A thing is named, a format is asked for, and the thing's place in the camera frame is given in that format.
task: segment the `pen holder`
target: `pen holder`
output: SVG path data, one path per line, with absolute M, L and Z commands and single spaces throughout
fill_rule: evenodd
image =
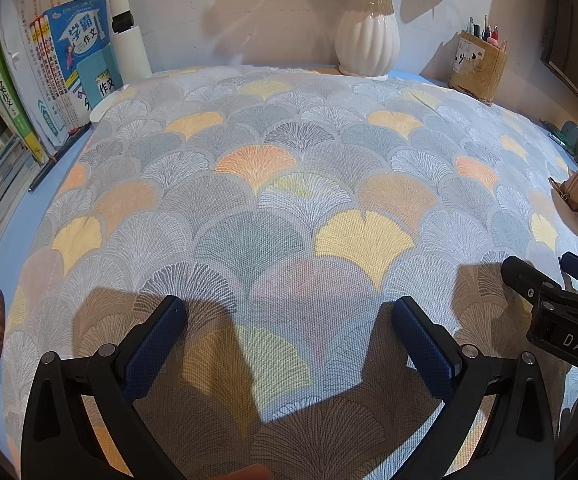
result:
M 449 88 L 491 105 L 506 63 L 506 52 L 463 30 Z

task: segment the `finger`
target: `finger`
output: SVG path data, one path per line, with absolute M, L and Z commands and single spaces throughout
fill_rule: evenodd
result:
M 254 464 L 238 469 L 233 473 L 214 476 L 209 480 L 272 480 L 273 477 L 274 474 L 266 465 Z

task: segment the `pen on bed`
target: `pen on bed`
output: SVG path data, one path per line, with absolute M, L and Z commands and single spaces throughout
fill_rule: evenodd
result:
M 66 142 L 60 147 L 60 149 L 55 153 L 55 155 L 50 156 L 47 163 L 42 167 L 40 173 L 38 173 L 31 185 L 29 186 L 29 193 L 34 191 L 34 189 L 40 186 L 40 183 L 44 180 L 45 176 L 53 169 L 53 167 L 58 163 L 58 161 L 67 153 L 71 146 L 73 146 L 80 137 L 82 137 L 86 131 L 88 131 L 91 123 L 87 123 L 84 126 L 80 126 L 75 132 L 67 137 Z

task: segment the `screw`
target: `screw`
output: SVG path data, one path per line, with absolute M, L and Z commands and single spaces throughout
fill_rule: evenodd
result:
M 523 361 L 528 365 L 532 365 L 536 362 L 536 356 L 531 352 L 522 352 L 521 356 Z
M 114 352 L 115 345 L 112 345 L 111 343 L 106 343 L 98 349 L 98 354 L 102 357 L 109 357 L 109 355 L 112 355 Z
M 468 359 L 478 356 L 478 349 L 474 345 L 465 345 L 462 348 L 463 355 Z
M 42 354 L 42 357 L 40 357 L 40 362 L 43 365 L 48 365 L 54 359 L 55 359 L 55 352 L 45 352 L 44 354 Z

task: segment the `ginkgo leaf pattern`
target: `ginkgo leaf pattern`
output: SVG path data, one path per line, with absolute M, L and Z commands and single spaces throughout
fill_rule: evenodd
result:
M 285 150 L 275 146 L 246 146 L 221 158 L 215 172 L 239 176 L 257 194 L 260 186 L 272 176 L 294 166 L 295 159 Z
M 146 317 L 168 295 L 185 302 L 190 332 L 214 320 L 230 320 L 236 312 L 236 297 L 229 283 L 205 264 L 183 262 L 157 270 L 140 288 L 133 311 Z
M 144 137 L 132 144 L 126 151 L 126 156 L 133 156 L 140 161 L 141 168 L 145 168 L 163 153 L 177 150 L 180 147 L 180 137 L 175 134 L 161 134 Z
M 306 386 L 311 374 L 296 348 L 280 336 L 230 326 L 187 349 L 179 379 L 220 400 L 246 438 L 260 408 L 282 392 Z
M 265 142 L 284 144 L 301 155 L 326 140 L 334 140 L 333 135 L 321 126 L 311 123 L 281 124 L 265 135 Z
M 495 212 L 490 233 L 496 247 L 509 248 L 515 256 L 519 257 L 525 254 L 530 235 L 515 216 L 507 212 Z
M 255 434 L 251 456 L 257 462 L 288 468 L 292 478 L 347 478 L 359 457 L 386 440 L 371 411 L 343 397 L 303 409 L 288 405 L 283 411 L 288 413 Z M 335 441 L 326 437 L 331 434 L 336 435 Z
M 290 212 L 313 234 L 333 208 L 351 202 L 338 184 L 314 173 L 290 173 L 260 193 L 258 206 Z
M 427 152 L 400 150 L 391 158 L 391 168 L 397 173 L 412 174 L 437 191 L 440 181 L 453 173 L 442 160 Z
M 107 121 L 113 121 L 118 126 L 122 126 L 140 117 L 144 117 L 148 112 L 147 105 L 142 101 L 127 99 L 109 108 L 104 118 Z
M 248 124 L 260 136 L 264 136 L 277 123 L 293 119 L 291 114 L 280 106 L 252 106 L 236 112 L 231 121 Z
M 88 164 L 90 168 L 95 168 L 103 162 L 106 162 L 112 156 L 120 155 L 122 153 L 122 143 L 117 140 L 102 142 L 96 144 L 88 152 L 80 155 L 79 161 Z
M 316 146 L 305 156 L 305 168 L 321 170 L 339 180 L 350 189 L 370 171 L 383 167 L 383 163 L 370 152 L 355 146 L 328 144 Z
M 340 131 L 348 124 L 360 121 L 360 117 L 350 110 L 328 106 L 314 106 L 313 108 L 309 108 L 301 115 L 301 119 L 303 121 L 314 121 L 325 124 L 336 131 Z
M 369 124 L 384 126 L 398 132 L 405 139 L 409 139 L 409 134 L 422 126 L 420 121 L 402 112 L 374 112 L 368 117 Z
M 310 92 L 284 92 L 273 96 L 267 102 L 291 108 L 294 113 L 300 114 L 310 106 L 323 103 L 324 99 Z
M 196 258 L 216 260 L 242 282 L 246 297 L 253 282 L 270 266 L 302 250 L 303 239 L 283 218 L 259 211 L 228 216 L 205 231 L 195 248 Z
M 236 146 L 255 142 L 253 134 L 239 124 L 221 124 L 195 134 L 187 141 L 187 149 L 208 152 L 218 160 Z
M 444 183 L 440 197 L 447 209 L 461 209 L 477 219 L 485 229 L 487 216 L 496 201 L 480 182 L 469 178 L 452 178 Z
M 483 228 L 468 216 L 451 210 L 428 215 L 420 226 L 420 237 L 426 251 L 461 264 L 480 261 L 488 244 Z
M 396 256 L 414 246 L 411 237 L 393 220 L 358 210 L 336 214 L 315 236 L 318 256 L 338 256 L 354 262 L 382 290 L 383 275 Z
M 369 177 L 358 189 L 358 202 L 366 209 L 387 211 L 402 218 L 418 234 L 420 218 L 438 200 L 417 180 L 399 174 L 381 173 Z
M 187 478 L 256 461 L 281 480 L 393 476 L 442 405 L 384 301 L 412 296 L 490 355 L 527 347 L 531 306 L 501 263 L 515 254 L 562 283 L 557 257 L 578 253 L 544 130 L 452 89 L 319 72 L 194 67 L 118 94 L 11 289 L 2 403 L 18 469 L 42 352 L 117 344 L 167 294 L 188 325 L 134 407 Z M 539 357 L 558 429 L 578 376 Z
M 129 142 L 135 142 L 141 137 L 155 134 L 161 131 L 162 125 L 158 121 L 138 119 L 118 128 L 118 133 L 115 134 L 115 138 L 126 139 Z
M 194 173 L 209 169 L 209 162 L 202 153 L 172 153 L 150 164 L 142 178 L 155 180 L 165 194 Z
M 90 189 L 72 189 L 57 197 L 47 209 L 47 215 L 55 220 L 57 228 L 73 220 L 80 213 L 91 209 L 93 193 Z
M 173 217 L 164 213 L 139 213 L 129 217 L 109 238 L 104 252 L 127 266 L 132 283 L 144 283 L 153 267 L 182 256 L 187 233 Z
M 407 141 L 396 132 L 383 126 L 356 124 L 342 132 L 342 141 L 358 144 L 381 155 L 385 160 L 389 152 L 398 146 L 405 146 Z
M 220 175 L 205 175 L 168 193 L 160 204 L 160 210 L 184 217 L 195 238 L 198 230 L 211 218 L 242 207 L 246 202 L 245 192 L 236 183 Z

